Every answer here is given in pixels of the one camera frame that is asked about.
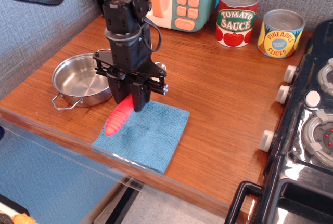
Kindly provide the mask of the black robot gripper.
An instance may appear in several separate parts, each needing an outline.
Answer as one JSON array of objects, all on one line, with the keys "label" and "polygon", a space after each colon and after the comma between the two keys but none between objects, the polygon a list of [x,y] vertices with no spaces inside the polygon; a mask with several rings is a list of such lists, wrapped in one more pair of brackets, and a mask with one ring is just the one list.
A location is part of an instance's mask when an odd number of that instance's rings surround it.
[{"label": "black robot gripper", "polygon": [[134,111],[140,112],[150,101],[151,92],[166,94],[167,72],[151,60],[150,25],[144,23],[133,33],[114,34],[105,29],[110,49],[93,53],[96,73],[107,77],[116,104],[131,91]]}]

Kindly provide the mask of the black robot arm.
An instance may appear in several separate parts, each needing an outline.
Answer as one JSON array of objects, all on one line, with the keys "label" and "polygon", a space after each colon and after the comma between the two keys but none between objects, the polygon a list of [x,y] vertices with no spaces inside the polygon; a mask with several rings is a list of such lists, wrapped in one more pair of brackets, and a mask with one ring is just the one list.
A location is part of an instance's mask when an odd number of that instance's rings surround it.
[{"label": "black robot arm", "polygon": [[110,50],[93,54],[96,72],[107,77],[117,104],[131,95],[134,110],[139,112],[149,102],[152,92],[164,95],[168,91],[166,71],[151,59],[160,46],[153,48],[151,44],[150,28],[155,24],[146,17],[150,11],[149,0],[98,1]]}]

